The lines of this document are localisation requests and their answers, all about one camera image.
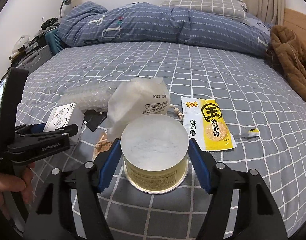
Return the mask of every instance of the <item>round container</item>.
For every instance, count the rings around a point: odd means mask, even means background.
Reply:
[[[144,115],[123,131],[123,168],[130,183],[151,194],[175,189],[188,174],[189,136],[174,118]]]

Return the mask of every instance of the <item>hand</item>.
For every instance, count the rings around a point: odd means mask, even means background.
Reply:
[[[23,171],[22,179],[13,175],[0,173],[0,209],[7,219],[10,219],[11,217],[4,203],[2,192],[21,192],[24,203],[30,203],[33,200],[33,187],[31,183],[33,172],[30,168],[34,167],[35,163],[29,164]]]

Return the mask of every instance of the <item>brown blanket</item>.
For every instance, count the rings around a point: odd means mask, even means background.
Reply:
[[[271,29],[267,59],[306,102],[306,47],[292,30],[280,25]]]

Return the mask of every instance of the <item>silver screw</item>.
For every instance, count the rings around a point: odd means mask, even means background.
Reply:
[[[59,169],[59,168],[54,168],[54,169],[52,170],[52,174],[53,174],[53,175],[59,174],[59,172],[60,172],[60,169]]]
[[[255,170],[255,169],[251,169],[251,170],[250,170],[250,173],[251,173],[253,176],[256,176],[257,174],[259,174],[259,173],[257,172],[257,170]]]
[[[94,163],[93,162],[87,162],[84,164],[84,167],[87,168],[87,169],[90,169],[94,166]]]
[[[220,170],[224,169],[225,168],[225,164],[224,163],[217,163],[216,164],[216,167]]]

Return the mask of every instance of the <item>gray suitcase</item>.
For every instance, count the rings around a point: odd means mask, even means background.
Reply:
[[[46,45],[38,50],[31,52],[24,59],[22,59],[17,68],[29,70],[29,75],[42,66],[52,57],[49,45]]]

